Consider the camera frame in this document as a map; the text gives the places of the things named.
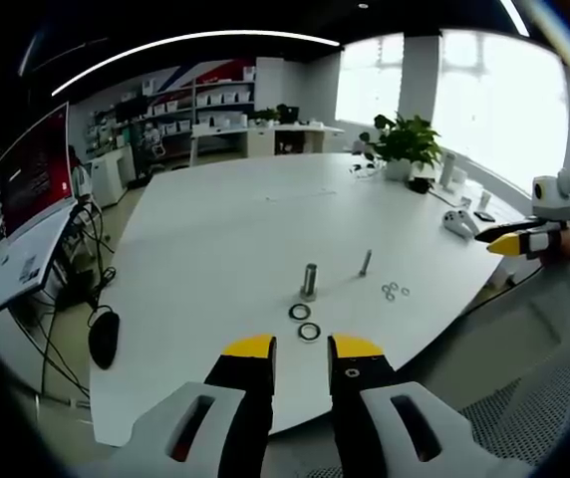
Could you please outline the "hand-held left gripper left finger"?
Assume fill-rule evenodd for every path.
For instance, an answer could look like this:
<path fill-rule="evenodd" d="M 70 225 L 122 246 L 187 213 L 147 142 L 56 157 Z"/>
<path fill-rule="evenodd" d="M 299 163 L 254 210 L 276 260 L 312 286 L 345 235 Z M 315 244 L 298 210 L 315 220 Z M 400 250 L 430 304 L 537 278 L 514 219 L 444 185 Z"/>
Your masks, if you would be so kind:
<path fill-rule="evenodd" d="M 276 338 L 227 346 L 203 382 L 142 415 L 115 455 L 117 477 L 258 477 L 273 420 Z"/>

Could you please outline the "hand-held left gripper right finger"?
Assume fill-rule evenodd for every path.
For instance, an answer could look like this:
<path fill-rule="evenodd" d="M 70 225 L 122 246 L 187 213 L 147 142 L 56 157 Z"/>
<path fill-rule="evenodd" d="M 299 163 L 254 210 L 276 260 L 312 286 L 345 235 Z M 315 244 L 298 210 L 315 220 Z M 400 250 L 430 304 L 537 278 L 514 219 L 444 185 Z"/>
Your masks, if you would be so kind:
<path fill-rule="evenodd" d="M 525 462 L 476 443 L 470 422 L 421 384 L 402 382 L 381 348 L 328 337 L 331 417 L 346 477 L 527 477 Z"/>

